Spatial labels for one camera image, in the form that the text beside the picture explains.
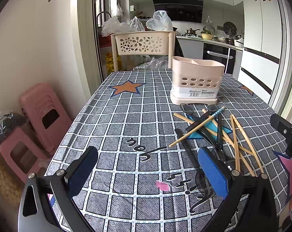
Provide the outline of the long wooden chopstick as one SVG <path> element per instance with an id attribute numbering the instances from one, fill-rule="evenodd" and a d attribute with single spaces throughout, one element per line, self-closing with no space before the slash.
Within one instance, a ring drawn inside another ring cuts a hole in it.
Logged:
<path id="1" fill-rule="evenodd" d="M 186 117 L 184 117 L 184 116 L 182 116 L 182 115 L 180 115 L 180 114 L 178 114 L 178 113 L 174 113 L 174 116 L 177 117 L 177 118 L 179 118 L 179 119 L 184 120 L 185 122 L 187 122 L 187 123 L 189 123 L 189 124 L 194 123 L 191 119 L 188 119 L 188 118 L 186 118 Z M 211 130 L 211 129 L 209 129 L 209 128 L 206 128 L 206 130 L 207 130 L 211 135 L 213 135 L 213 136 L 215 136 L 215 137 L 217 136 L 217 132 L 215 132 L 215 131 L 213 131 L 213 130 Z M 232 147 L 234 147 L 234 142 L 229 138 L 229 136 L 227 136 L 227 137 L 223 136 L 222 139 L 223 139 L 224 141 L 228 142 Z M 251 151 L 249 151 L 248 149 L 242 147 L 241 145 L 238 145 L 238 148 L 239 148 L 240 150 L 246 152 L 247 154 L 250 154 L 250 155 L 252 155 L 252 156 L 254 155 Z"/>

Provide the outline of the blue patterned chopstick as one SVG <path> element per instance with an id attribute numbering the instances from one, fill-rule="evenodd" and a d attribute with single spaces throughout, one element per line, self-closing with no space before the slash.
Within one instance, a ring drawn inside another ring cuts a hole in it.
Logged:
<path id="1" fill-rule="evenodd" d="M 197 125 L 195 128 L 193 128 L 191 131 L 187 132 L 185 135 L 183 135 L 181 138 L 178 140 L 174 141 L 169 145 L 169 147 L 172 147 L 176 145 L 177 143 L 181 142 L 182 140 L 185 140 L 188 136 L 190 136 L 192 133 L 198 131 L 200 128 L 202 128 L 206 123 L 210 122 L 212 119 L 215 118 L 218 114 L 220 114 L 226 107 L 221 107 L 219 110 L 217 110 L 213 115 L 209 116 L 206 120 L 201 122 L 199 125 Z"/>

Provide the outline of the black handled spoon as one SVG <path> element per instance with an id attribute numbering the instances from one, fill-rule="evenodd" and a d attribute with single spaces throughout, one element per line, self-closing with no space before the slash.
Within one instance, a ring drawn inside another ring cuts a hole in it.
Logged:
<path id="1" fill-rule="evenodd" d="M 214 115 L 215 112 L 218 110 L 218 107 L 214 104 L 208 105 L 207 110 Z M 223 152 L 223 144 L 222 144 L 222 134 L 223 134 L 223 129 L 222 129 L 222 115 L 221 113 L 216 115 L 217 117 L 217 136 L 216 136 L 216 151 L 219 156 L 220 161 L 225 161 L 225 154 Z"/>

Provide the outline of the pink plastic stool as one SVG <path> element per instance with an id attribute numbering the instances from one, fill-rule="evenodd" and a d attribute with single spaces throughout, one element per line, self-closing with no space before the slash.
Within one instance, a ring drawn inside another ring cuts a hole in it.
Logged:
<path id="1" fill-rule="evenodd" d="M 19 97 L 22 112 L 49 154 L 54 154 L 72 120 L 48 83 L 39 83 Z"/>
<path id="2" fill-rule="evenodd" d="M 42 168 L 46 168 L 50 158 L 50 155 L 20 127 L 14 129 L 0 144 L 0 154 L 13 173 L 24 183 L 29 173 L 39 173 Z"/>

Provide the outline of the grey checkered tablecloth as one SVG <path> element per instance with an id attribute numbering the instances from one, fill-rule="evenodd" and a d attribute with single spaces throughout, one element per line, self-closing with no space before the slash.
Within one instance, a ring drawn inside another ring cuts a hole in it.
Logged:
<path id="1" fill-rule="evenodd" d="M 98 161 L 74 202 L 95 231 L 201 231 L 222 198 L 209 182 L 195 183 L 196 170 L 177 143 L 176 129 L 187 123 L 174 116 L 172 72 L 127 71 L 109 75 L 76 116 L 51 159 L 53 175 L 78 159 L 87 147 Z M 233 114 L 245 130 L 269 177 L 276 210 L 282 212 L 289 177 L 276 154 L 284 137 L 270 125 L 273 110 L 230 75 L 224 75 L 218 107 L 230 132 Z"/>

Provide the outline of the white refrigerator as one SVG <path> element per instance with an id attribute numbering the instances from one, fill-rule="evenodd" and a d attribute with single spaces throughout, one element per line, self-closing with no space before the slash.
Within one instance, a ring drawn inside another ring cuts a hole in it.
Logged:
<path id="1" fill-rule="evenodd" d="M 278 0 L 243 0 L 245 37 L 238 81 L 269 103 L 282 51 Z"/>

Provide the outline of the pink utensil holder caddy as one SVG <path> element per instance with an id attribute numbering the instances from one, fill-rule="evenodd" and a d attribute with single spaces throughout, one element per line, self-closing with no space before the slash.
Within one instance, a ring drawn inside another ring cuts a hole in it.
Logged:
<path id="1" fill-rule="evenodd" d="M 172 57 L 172 103 L 216 104 L 224 69 L 214 60 Z"/>

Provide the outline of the black built-in oven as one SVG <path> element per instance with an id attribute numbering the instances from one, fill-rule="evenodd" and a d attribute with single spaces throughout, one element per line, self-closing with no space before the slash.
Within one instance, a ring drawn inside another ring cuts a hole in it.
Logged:
<path id="1" fill-rule="evenodd" d="M 214 60 L 225 66 L 225 73 L 232 74 L 234 71 L 236 50 L 215 44 L 203 44 L 203 60 Z"/>

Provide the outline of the yellow bowl on counter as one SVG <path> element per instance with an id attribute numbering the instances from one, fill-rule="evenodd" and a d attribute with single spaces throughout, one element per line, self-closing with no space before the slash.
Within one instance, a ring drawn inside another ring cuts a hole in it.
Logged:
<path id="1" fill-rule="evenodd" d="M 213 39 L 213 35 L 212 34 L 207 34 L 207 33 L 201 33 L 201 37 L 203 39 L 206 39 L 206 40 L 212 40 Z"/>

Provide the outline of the beige perforated plastic basket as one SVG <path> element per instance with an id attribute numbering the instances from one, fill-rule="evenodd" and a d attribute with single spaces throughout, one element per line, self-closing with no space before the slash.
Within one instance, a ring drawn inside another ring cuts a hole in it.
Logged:
<path id="1" fill-rule="evenodd" d="M 111 47 L 114 70 L 117 72 L 117 56 L 122 55 L 166 55 L 168 68 L 172 68 L 176 32 L 174 31 L 145 31 L 112 34 Z"/>

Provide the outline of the clear plastic bag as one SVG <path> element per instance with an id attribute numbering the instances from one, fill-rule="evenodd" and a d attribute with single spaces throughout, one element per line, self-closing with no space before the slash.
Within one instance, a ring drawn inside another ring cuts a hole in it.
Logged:
<path id="1" fill-rule="evenodd" d="M 172 21 L 165 10 L 157 10 L 154 12 L 153 17 L 145 25 L 149 30 L 173 31 Z"/>

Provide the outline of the black range hood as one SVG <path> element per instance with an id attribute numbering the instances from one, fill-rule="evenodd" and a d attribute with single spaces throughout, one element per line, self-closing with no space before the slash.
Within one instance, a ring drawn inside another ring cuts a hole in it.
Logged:
<path id="1" fill-rule="evenodd" d="M 165 10 L 171 21 L 201 23 L 204 0 L 153 0 L 155 11 Z"/>

